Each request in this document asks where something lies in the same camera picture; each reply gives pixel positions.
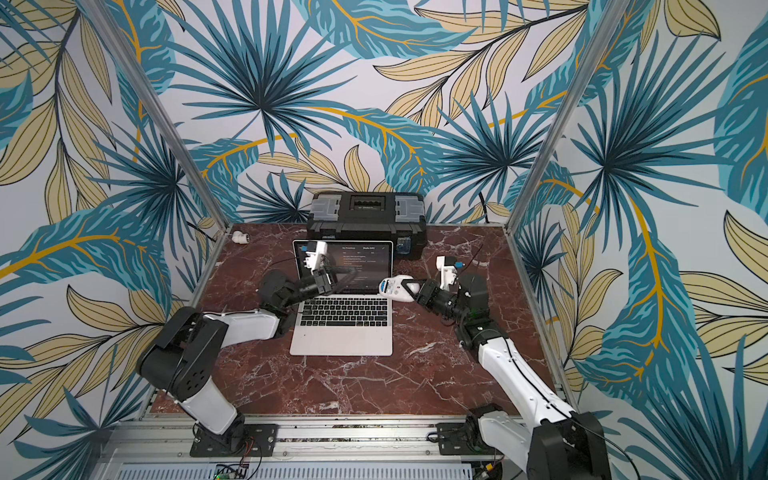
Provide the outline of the white wireless mouse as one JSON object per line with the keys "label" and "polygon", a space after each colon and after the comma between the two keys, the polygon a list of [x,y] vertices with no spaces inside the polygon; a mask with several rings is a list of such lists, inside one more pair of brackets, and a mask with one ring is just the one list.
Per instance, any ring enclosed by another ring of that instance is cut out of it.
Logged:
{"label": "white wireless mouse", "polygon": [[379,284],[378,294],[396,302],[409,302],[406,299],[405,291],[418,292],[420,289],[421,283],[418,280],[409,275],[397,275],[383,279]]}

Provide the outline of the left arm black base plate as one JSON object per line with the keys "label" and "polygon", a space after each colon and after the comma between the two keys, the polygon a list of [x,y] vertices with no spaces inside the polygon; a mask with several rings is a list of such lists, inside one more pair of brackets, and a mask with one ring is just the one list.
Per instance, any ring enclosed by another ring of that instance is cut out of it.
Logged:
{"label": "left arm black base plate", "polygon": [[277,424],[233,424],[221,435],[216,435],[200,424],[195,424],[189,455],[192,458],[234,458],[246,454],[271,457],[277,433]]}

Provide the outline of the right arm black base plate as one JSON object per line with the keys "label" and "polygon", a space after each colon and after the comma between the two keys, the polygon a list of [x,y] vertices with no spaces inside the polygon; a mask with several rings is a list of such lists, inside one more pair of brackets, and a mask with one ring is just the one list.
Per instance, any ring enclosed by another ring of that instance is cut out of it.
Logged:
{"label": "right arm black base plate", "polygon": [[482,452],[466,423],[438,423],[432,438],[444,456],[475,455]]}

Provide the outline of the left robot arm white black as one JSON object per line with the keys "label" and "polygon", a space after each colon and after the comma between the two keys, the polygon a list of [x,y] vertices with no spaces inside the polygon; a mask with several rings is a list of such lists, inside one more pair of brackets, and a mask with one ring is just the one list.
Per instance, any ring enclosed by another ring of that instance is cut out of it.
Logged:
{"label": "left robot arm white black", "polygon": [[136,372],[164,391],[192,417],[199,431],[229,450],[245,441],[243,414],[211,379],[222,349],[283,334],[295,319],[292,307],[336,294],[357,276],[353,267],[321,267],[298,280],[269,271],[252,311],[205,314],[184,307],[164,325],[136,362]]}

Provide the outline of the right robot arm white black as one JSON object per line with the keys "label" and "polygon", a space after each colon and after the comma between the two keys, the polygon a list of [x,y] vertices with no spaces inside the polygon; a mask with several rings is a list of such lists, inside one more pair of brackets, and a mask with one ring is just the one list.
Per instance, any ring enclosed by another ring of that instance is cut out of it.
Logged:
{"label": "right robot arm white black", "polygon": [[494,407],[468,421],[485,446],[497,450],[529,479],[609,479],[604,430],[591,413],[562,400],[526,363],[510,336],[492,318],[486,281],[457,278],[451,292],[433,279],[400,275],[382,282],[380,295],[415,302],[454,323],[462,348],[501,386],[522,419]]}

